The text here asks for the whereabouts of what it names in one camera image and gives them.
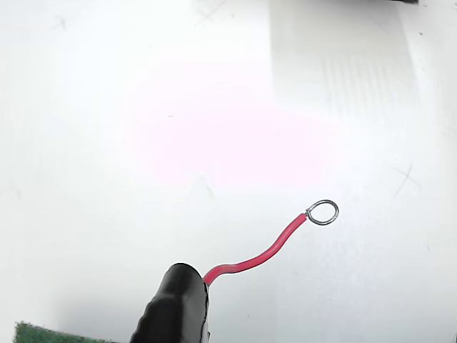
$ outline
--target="black casing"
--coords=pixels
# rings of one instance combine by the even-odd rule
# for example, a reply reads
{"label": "black casing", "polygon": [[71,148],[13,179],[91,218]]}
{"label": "black casing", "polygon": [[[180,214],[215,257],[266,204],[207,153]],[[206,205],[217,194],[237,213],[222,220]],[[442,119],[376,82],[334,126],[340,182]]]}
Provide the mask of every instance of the black casing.
{"label": "black casing", "polygon": [[130,343],[206,343],[208,288],[187,264],[175,264],[165,273],[156,296]]}

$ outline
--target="red wire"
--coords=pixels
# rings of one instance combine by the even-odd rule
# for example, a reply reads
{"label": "red wire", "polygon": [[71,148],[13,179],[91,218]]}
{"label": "red wire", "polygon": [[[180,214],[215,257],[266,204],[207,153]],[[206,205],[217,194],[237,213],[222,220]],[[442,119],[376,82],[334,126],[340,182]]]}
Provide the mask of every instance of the red wire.
{"label": "red wire", "polygon": [[220,266],[214,267],[208,273],[206,273],[203,280],[207,285],[210,285],[215,278],[221,276],[222,274],[234,274],[239,272],[244,272],[250,268],[257,267],[258,265],[268,261],[273,257],[286,243],[286,240],[293,234],[295,230],[298,229],[306,221],[306,215],[300,214],[296,217],[293,222],[291,222],[282,233],[279,235],[278,239],[269,247],[263,254],[254,257],[253,259],[248,259],[247,261],[240,262],[237,264],[221,264]]}

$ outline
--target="green fabric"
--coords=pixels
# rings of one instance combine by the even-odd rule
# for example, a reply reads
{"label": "green fabric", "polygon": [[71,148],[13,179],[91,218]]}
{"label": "green fabric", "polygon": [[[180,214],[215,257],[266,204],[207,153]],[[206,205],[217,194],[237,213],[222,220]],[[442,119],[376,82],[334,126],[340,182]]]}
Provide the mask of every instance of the green fabric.
{"label": "green fabric", "polygon": [[16,326],[15,343],[111,343],[99,339],[90,339],[71,334],[62,334],[26,323]]}

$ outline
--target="wire loop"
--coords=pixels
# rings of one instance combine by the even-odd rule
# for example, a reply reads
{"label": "wire loop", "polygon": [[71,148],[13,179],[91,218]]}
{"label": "wire loop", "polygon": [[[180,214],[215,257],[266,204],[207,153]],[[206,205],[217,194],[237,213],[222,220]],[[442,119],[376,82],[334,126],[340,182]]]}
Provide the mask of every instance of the wire loop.
{"label": "wire loop", "polygon": [[[314,219],[313,215],[311,214],[311,212],[319,205],[322,205],[322,204],[329,204],[333,207],[333,209],[335,209],[335,214],[329,219],[329,220],[326,220],[326,221],[320,221],[320,220],[317,220],[317,219]],[[315,204],[312,204],[308,209],[306,209],[305,211],[305,215],[308,217],[308,219],[310,221],[312,221],[314,224],[317,224],[317,225],[329,225],[330,223],[333,223],[335,221],[336,218],[338,218],[338,215],[340,213],[340,210],[338,208],[338,205],[335,204],[333,201],[331,200],[321,200],[319,202],[316,202]]]}

